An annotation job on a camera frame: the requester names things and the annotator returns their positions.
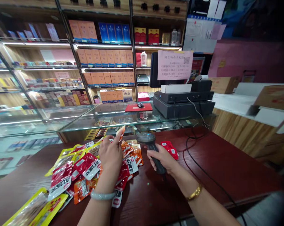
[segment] gold bracelet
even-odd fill
[[[186,197],[186,200],[189,202],[199,196],[199,194],[202,192],[202,185],[198,184],[198,188],[195,192],[193,192],[189,197]]]

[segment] pink wall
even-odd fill
[[[225,60],[225,67],[218,67]],[[242,78],[244,70],[256,70],[254,82],[284,83],[284,43],[219,40],[209,77]]]

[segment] white bottle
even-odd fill
[[[141,53],[141,66],[142,67],[147,67],[147,54],[145,52]]]
[[[177,44],[181,43],[181,30],[180,29],[177,31],[176,43]]]
[[[173,29],[173,32],[172,32],[172,35],[171,35],[171,45],[172,46],[176,45],[176,37],[177,37],[176,29]]]

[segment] red mousepad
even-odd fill
[[[143,104],[143,108],[139,108],[138,104],[129,104],[127,105],[125,111],[147,111],[152,110],[152,106],[150,103]]]

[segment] pink sign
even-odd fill
[[[54,74],[57,78],[70,78],[68,72],[54,72]]]
[[[189,79],[193,51],[158,51],[158,80]]]

